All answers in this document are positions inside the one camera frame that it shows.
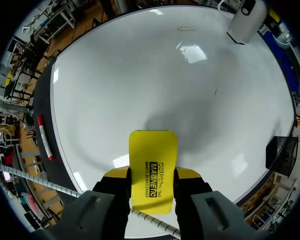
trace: table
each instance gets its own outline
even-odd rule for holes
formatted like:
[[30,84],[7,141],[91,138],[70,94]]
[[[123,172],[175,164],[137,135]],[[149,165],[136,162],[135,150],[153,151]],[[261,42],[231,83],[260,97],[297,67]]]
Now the table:
[[[213,8],[145,9],[102,24],[57,57],[46,73],[53,127],[44,127],[77,191],[129,162],[134,130],[174,131],[177,166],[233,202],[262,179],[268,142],[293,129],[293,103],[263,39],[235,44],[228,24]],[[178,227],[174,211],[156,217]],[[125,234],[164,235],[133,216]]]

